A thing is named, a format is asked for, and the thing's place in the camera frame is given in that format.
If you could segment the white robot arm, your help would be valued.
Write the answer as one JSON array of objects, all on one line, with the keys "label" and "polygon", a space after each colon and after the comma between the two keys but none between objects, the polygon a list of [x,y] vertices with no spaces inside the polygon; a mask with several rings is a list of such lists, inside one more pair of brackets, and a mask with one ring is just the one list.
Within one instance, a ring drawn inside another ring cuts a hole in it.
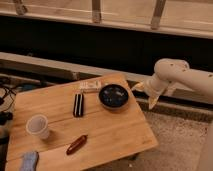
[{"label": "white robot arm", "polygon": [[[200,92],[213,102],[213,72],[191,69],[185,60],[163,58],[154,65],[154,74],[139,82],[132,90],[148,95],[152,109],[172,83],[180,83]],[[211,121],[196,171],[213,171],[213,120]]]}]

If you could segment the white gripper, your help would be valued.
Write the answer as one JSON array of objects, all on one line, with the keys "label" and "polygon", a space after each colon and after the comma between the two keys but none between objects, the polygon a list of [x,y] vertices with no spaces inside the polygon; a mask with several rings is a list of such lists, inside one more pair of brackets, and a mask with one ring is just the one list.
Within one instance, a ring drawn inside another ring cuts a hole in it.
[{"label": "white gripper", "polygon": [[152,75],[147,78],[145,83],[140,82],[135,84],[131,90],[145,93],[149,96],[148,108],[152,109],[158,101],[158,97],[168,88],[170,82],[167,79],[161,79],[157,75]]}]

